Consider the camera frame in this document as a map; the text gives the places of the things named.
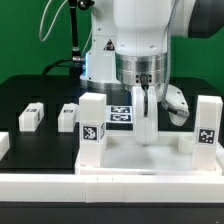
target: green wall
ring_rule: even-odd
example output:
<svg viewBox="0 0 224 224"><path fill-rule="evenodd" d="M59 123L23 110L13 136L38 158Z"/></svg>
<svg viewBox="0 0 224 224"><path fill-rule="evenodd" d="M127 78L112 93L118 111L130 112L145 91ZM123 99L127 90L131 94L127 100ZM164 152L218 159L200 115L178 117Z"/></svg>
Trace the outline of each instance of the green wall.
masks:
<svg viewBox="0 0 224 224"><path fill-rule="evenodd" d="M0 1L0 82L17 74L40 74L43 68L71 56L71 26L66 5L50 38L38 38L40 19L48 0ZM55 0L46 20L49 26L63 0ZM80 47L90 30L89 12L78 12ZM224 29L210 39L173 38L172 75L207 80L224 93ZM51 74L68 74L57 68Z"/></svg>

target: black and white sticker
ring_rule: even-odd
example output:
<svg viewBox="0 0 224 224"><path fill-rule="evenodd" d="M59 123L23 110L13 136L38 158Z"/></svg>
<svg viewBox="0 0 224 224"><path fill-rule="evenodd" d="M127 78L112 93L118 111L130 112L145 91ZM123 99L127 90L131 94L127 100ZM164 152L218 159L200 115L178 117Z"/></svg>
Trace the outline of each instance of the black and white sticker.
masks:
<svg viewBox="0 0 224 224"><path fill-rule="evenodd" d="M198 128L197 144L214 145L215 134L214 129Z"/></svg>
<svg viewBox="0 0 224 224"><path fill-rule="evenodd" d="M105 135L105 131L106 131L106 124L104 123L100 128L100 139L102 139L103 136Z"/></svg>
<svg viewBox="0 0 224 224"><path fill-rule="evenodd" d="M111 114L110 120L111 121L122 121L123 123L130 122L131 121L131 115Z"/></svg>
<svg viewBox="0 0 224 224"><path fill-rule="evenodd" d="M98 142L98 126L82 126L82 140Z"/></svg>
<svg viewBox="0 0 224 224"><path fill-rule="evenodd" d="M29 113L34 113L34 112L36 112L37 111L37 109L27 109L27 111L26 112L29 112Z"/></svg>
<svg viewBox="0 0 224 224"><path fill-rule="evenodd" d="M114 44L111 39L107 42L104 50L105 51L115 51L115 47L114 47Z"/></svg>
<svg viewBox="0 0 224 224"><path fill-rule="evenodd" d="M73 113L73 110L64 110L64 113Z"/></svg>
<svg viewBox="0 0 224 224"><path fill-rule="evenodd" d="M107 123L131 124L131 106L107 106Z"/></svg>
<svg viewBox="0 0 224 224"><path fill-rule="evenodd" d="M112 106L111 107L112 113L120 113L120 114L130 114L130 107L117 107Z"/></svg>
<svg viewBox="0 0 224 224"><path fill-rule="evenodd" d="M40 111L37 113L37 121L40 121Z"/></svg>

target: black table surface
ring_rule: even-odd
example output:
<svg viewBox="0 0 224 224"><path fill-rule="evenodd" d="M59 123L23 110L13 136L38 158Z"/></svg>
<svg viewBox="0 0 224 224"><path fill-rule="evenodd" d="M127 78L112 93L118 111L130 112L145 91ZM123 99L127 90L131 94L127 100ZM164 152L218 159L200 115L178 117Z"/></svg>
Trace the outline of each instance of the black table surface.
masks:
<svg viewBox="0 0 224 224"><path fill-rule="evenodd" d="M219 96L207 82L175 78L183 91L190 117L183 127L171 124L159 104L160 131L193 131L198 95ZM131 105L130 93L81 87L67 76L18 75L0 85L0 131L8 131L10 149L0 161L1 173L74 174L79 149L79 127L58 133L57 118L65 103L79 102L85 92L107 94L108 105ZM29 103L44 103L45 116L34 133L20 132L18 117ZM131 130L131 125L107 124L107 129ZM220 142L224 134L221 128ZM0 223L224 223L223 204L83 204L0 202Z"/></svg>

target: white base tray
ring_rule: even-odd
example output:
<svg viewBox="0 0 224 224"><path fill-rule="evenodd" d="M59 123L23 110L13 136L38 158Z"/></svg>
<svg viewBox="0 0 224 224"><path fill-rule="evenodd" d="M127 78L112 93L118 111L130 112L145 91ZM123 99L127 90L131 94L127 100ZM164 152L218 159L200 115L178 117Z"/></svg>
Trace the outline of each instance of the white base tray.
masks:
<svg viewBox="0 0 224 224"><path fill-rule="evenodd" d="M107 131L104 166L82 166L78 155L75 174L222 175L218 162L214 171L192 170L192 156L178 151L181 135L193 133L160 132L155 144L142 146L134 141L132 131Z"/></svg>

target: tall white block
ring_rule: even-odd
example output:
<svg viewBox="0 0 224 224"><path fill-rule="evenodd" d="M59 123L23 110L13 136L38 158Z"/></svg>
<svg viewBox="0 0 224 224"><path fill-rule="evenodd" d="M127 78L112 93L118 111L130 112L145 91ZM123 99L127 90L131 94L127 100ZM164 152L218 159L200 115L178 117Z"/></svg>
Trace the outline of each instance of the tall white block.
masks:
<svg viewBox="0 0 224 224"><path fill-rule="evenodd" d="M192 168L214 170L222 114L221 97L199 96L192 156Z"/></svg>
<svg viewBox="0 0 224 224"><path fill-rule="evenodd" d="M106 95L85 93L79 98L80 164L101 167L107 147Z"/></svg>
<svg viewBox="0 0 224 224"><path fill-rule="evenodd" d="M43 103L30 103L19 117L20 131L36 131L44 117Z"/></svg>
<svg viewBox="0 0 224 224"><path fill-rule="evenodd" d="M0 160L4 157L9 148L10 148L9 133L0 132Z"/></svg>
<svg viewBox="0 0 224 224"><path fill-rule="evenodd" d="M58 132L73 132L76 122L77 104L65 104L58 117Z"/></svg>

